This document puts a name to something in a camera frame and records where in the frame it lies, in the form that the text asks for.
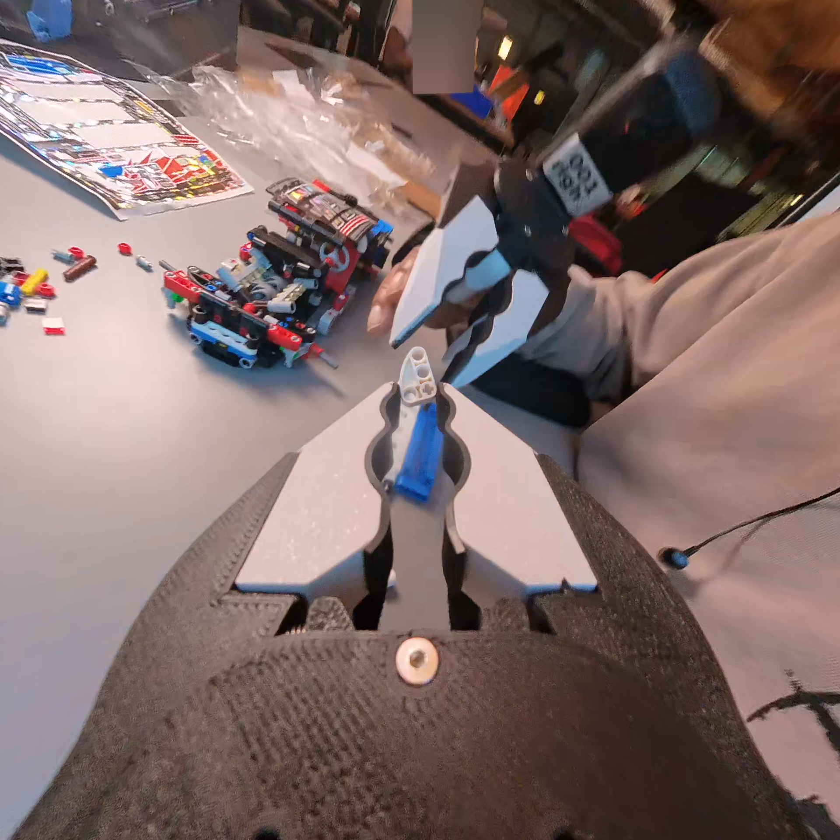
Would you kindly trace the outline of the partly built lego car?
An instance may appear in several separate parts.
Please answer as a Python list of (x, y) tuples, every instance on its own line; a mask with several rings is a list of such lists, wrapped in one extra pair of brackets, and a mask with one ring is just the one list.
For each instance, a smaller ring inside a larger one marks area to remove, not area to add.
[(355, 281), (384, 268), (394, 228), (320, 180), (288, 177), (267, 192), (280, 230), (251, 228), (215, 272), (161, 261), (167, 306), (185, 306), (189, 339), (233, 367), (290, 369), (313, 358), (335, 370), (321, 341), (355, 299)]

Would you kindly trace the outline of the black padded wrist rest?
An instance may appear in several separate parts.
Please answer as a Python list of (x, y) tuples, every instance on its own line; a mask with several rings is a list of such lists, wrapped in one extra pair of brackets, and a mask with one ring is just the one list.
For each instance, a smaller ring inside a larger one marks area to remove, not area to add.
[(470, 384), (503, 403), (563, 426), (580, 429), (592, 420), (592, 402), (578, 376), (515, 353)]

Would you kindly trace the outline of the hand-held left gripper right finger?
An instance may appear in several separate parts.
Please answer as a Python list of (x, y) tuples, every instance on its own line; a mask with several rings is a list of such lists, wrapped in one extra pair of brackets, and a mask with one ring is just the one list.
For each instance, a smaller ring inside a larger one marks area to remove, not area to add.
[(598, 580), (538, 455), (451, 385), (443, 385), (445, 513), (454, 587), (479, 607), (563, 591), (594, 593)]

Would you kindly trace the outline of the pile of mixed lego pieces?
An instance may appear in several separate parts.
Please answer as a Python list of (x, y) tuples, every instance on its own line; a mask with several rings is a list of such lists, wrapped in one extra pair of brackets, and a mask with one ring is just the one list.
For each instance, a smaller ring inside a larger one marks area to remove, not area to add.
[(15, 312), (49, 317), (49, 301), (56, 296), (56, 290), (49, 282), (45, 269), (29, 272), (17, 258), (1, 257), (1, 326), (9, 324)]

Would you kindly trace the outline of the blue and white lego panel assembly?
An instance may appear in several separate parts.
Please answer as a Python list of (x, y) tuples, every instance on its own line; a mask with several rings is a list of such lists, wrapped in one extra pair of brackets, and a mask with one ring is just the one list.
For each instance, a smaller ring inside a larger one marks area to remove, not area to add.
[(435, 401), (401, 406), (391, 436), (392, 464), (383, 484), (411, 501), (425, 503), (432, 495), (443, 454), (444, 435), (438, 427)]

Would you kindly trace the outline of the person's torso beige hoodie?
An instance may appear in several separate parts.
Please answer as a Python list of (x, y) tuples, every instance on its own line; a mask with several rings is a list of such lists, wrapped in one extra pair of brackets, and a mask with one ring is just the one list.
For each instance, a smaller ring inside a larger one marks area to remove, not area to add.
[[(659, 376), (584, 434), (582, 486), (651, 554), (838, 488), (838, 373)], [(838, 495), (754, 522), (670, 580), (811, 834), (838, 838)]]

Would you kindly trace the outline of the person's right forearm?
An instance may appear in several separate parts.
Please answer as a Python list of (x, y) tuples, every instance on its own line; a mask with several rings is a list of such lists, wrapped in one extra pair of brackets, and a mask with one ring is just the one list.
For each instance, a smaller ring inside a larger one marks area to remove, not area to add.
[(774, 282), (801, 301), (809, 272), (837, 273), (838, 242), (835, 212), (715, 245), (657, 280), (572, 265), (560, 314), (517, 356), (574, 375), (593, 401), (619, 403)]

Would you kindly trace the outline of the lego sticker sheet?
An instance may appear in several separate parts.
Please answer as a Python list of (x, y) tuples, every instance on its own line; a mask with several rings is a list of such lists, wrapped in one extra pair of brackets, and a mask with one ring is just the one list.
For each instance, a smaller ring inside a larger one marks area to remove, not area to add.
[(121, 221), (254, 192), (206, 142), (127, 81), (6, 39), (1, 134)]

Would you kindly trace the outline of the white triangular lego beam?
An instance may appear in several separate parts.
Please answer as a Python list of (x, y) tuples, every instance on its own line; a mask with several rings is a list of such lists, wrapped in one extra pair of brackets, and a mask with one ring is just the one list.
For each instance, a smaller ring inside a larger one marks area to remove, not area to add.
[(408, 351), (398, 386), (402, 404), (406, 407), (423, 406), (437, 399), (438, 386), (424, 347), (415, 346)]

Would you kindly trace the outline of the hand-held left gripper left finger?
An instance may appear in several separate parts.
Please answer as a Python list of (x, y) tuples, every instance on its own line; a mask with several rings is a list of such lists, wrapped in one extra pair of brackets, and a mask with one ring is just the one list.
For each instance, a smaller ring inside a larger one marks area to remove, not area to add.
[(303, 445), (235, 580), (236, 590), (330, 596), (356, 606), (367, 595), (364, 551), (381, 529), (382, 495), (369, 448), (385, 429), (387, 382)]

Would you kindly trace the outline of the crumpled clear plastic bags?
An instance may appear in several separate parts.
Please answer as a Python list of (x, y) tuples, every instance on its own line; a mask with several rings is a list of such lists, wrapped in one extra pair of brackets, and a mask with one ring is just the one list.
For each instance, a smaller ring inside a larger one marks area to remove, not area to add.
[(142, 73), (185, 115), (206, 119), (227, 141), (360, 203), (400, 207), (404, 187), (430, 186), (437, 173), (349, 72), (291, 69), (260, 77), (201, 66), (191, 82)]

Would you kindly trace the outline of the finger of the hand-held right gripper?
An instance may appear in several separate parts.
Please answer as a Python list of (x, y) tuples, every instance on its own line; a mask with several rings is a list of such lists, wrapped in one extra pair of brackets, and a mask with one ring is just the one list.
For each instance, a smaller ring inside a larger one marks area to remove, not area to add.
[(389, 344), (402, 345), (440, 307), (453, 284), (464, 280), (471, 257), (488, 256), (498, 245), (496, 221), (480, 196), (473, 196), (421, 245), (397, 303)]
[(462, 388), (518, 350), (549, 295), (538, 275), (518, 269), (490, 289), (487, 313), (450, 344), (442, 381)]

